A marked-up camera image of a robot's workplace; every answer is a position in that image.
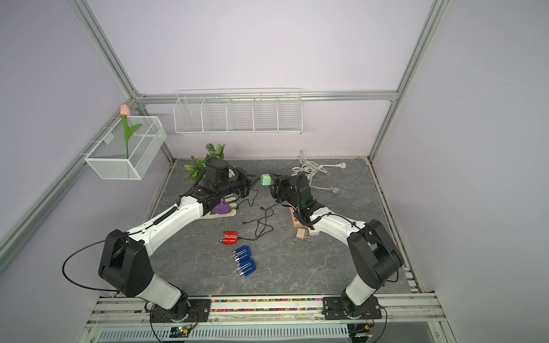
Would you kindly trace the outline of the cream hand-shaped holder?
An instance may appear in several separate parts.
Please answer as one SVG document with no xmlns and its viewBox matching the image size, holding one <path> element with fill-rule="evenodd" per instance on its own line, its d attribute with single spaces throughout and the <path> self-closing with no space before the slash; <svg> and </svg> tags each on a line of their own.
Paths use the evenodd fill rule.
<svg viewBox="0 0 549 343">
<path fill-rule="evenodd" d="M 222 201 L 206 215 L 201 217 L 201 220 L 213 220 L 223 217 L 234 217 L 237 214 L 237 196 L 230 194 L 222 199 Z"/>
</svg>

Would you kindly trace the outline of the potted green plant black vase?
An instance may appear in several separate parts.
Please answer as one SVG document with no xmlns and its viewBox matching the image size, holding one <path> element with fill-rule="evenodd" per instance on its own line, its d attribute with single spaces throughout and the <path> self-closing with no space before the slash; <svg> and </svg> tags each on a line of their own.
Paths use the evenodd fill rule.
<svg viewBox="0 0 549 343">
<path fill-rule="evenodd" d="M 197 181 L 200 174 L 203 172 L 207 163 L 214 159 L 224 159 L 224 148 L 225 144 L 207 144 L 206 145 L 207 154 L 203 159 L 198 159 L 194 156 L 191 156 L 191 163 L 186 164 L 184 168 L 190 173 L 189 179 L 191 181 Z"/>
</svg>

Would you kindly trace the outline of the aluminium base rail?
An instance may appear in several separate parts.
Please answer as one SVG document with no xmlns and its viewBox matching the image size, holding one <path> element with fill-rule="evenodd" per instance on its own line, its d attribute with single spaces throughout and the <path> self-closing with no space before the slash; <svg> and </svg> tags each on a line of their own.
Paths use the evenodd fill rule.
<svg viewBox="0 0 549 343">
<path fill-rule="evenodd" d="M 351 322 L 444 322 L 447 317 L 434 294 L 377 294 L 361 314 L 348 316 L 337 295 L 190 297 L 188 319 L 201 325 L 321 324 Z M 101 298 L 87 324 L 97 327 L 171 324 L 139 298 Z"/>
</svg>

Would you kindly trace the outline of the pink artificial tulip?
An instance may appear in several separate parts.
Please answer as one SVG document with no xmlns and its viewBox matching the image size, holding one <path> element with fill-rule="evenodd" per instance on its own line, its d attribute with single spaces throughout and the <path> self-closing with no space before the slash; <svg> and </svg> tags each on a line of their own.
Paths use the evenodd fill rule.
<svg viewBox="0 0 549 343">
<path fill-rule="evenodd" d="M 126 150 L 126 158 L 130 158 L 130 140 L 132 135 L 141 128 L 142 124 L 136 124 L 133 126 L 130 126 L 128 123 L 128 117 L 131 116 L 131 110 L 128 105 L 123 104 L 120 107 L 120 114 L 121 114 L 121 123 L 124 130 L 124 143 L 125 143 L 125 150 Z"/>
</svg>

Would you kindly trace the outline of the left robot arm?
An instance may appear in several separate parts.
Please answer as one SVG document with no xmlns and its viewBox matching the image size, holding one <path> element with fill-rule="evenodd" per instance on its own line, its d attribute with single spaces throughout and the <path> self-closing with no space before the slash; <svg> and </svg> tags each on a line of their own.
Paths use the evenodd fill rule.
<svg viewBox="0 0 549 343">
<path fill-rule="evenodd" d="M 188 295 L 158 276 L 150 257 L 188 224 L 209 214 L 231 194 L 245 198 L 259 177 L 223 159 L 209 161 L 178 202 L 128 231 L 114 230 L 103 246 L 98 275 L 127 297 L 138 297 L 167 312 L 175 322 L 189 317 Z"/>
</svg>

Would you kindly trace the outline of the orange power strip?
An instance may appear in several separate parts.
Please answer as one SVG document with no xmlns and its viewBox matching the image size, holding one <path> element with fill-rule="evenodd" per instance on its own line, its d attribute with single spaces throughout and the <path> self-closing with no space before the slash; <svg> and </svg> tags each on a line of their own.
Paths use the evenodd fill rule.
<svg viewBox="0 0 549 343">
<path fill-rule="evenodd" d="M 290 210 L 290 214 L 291 214 L 291 217 L 292 217 L 293 226 L 294 226 L 295 228 L 301 227 L 302 225 L 301 225 L 301 223 L 299 222 L 299 220 L 297 219 L 297 217 L 295 216 L 295 213 L 294 213 L 294 210 L 293 210 L 293 209 Z"/>
</svg>

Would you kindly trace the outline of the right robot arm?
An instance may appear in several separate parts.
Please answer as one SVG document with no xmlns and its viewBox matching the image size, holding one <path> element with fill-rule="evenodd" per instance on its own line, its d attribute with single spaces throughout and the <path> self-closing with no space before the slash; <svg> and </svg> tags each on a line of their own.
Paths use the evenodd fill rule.
<svg viewBox="0 0 549 343">
<path fill-rule="evenodd" d="M 396 282 L 404 259 L 383 224 L 352 220 L 315 200 L 305 173 L 290 176 L 265 174 L 261 183 L 270 189 L 272 198 L 293 209 L 300 224 L 312 232 L 330 235 L 345 244 L 355 266 L 356 275 L 342 292 L 336 313 L 357 318 L 366 312 L 370 298 L 387 282 Z"/>
</svg>

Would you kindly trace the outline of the red electric shaver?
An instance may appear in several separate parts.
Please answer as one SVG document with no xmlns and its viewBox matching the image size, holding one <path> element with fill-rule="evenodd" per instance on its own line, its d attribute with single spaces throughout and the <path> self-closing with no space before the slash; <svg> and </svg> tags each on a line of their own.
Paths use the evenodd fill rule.
<svg viewBox="0 0 549 343">
<path fill-rule="evenodd" d="M 239 240 L 239 235 L 236 232 L 223 232 L 221 236 L 221 243 L 225 245 L 234 245 L 237 244 Z"/>
</svg>

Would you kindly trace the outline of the green charger cube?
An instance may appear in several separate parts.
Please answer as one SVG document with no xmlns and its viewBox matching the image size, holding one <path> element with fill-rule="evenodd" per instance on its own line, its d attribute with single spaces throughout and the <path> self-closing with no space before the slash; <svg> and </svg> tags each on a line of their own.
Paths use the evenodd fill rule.
<svg viewBox="0 0 549 343">
<path fill-rule="evenodd" d="M 262 186 L 271 186 L 274 181 L 271 174 L 262 174 L 261 175 L 261 184 Z"/>
</svg>

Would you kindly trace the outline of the pink charger cube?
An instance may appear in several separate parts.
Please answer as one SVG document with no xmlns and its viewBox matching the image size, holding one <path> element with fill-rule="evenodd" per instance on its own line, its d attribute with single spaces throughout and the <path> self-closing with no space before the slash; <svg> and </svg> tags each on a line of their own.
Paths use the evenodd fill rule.
<svg viewBox="0 0 549 343">
<path fill-rule="evenodd" d="M 299 240 L 307 241 L 309 238 L 310 232 L 306 228 L 297 228 L 296 238 Z"/>
</svg>

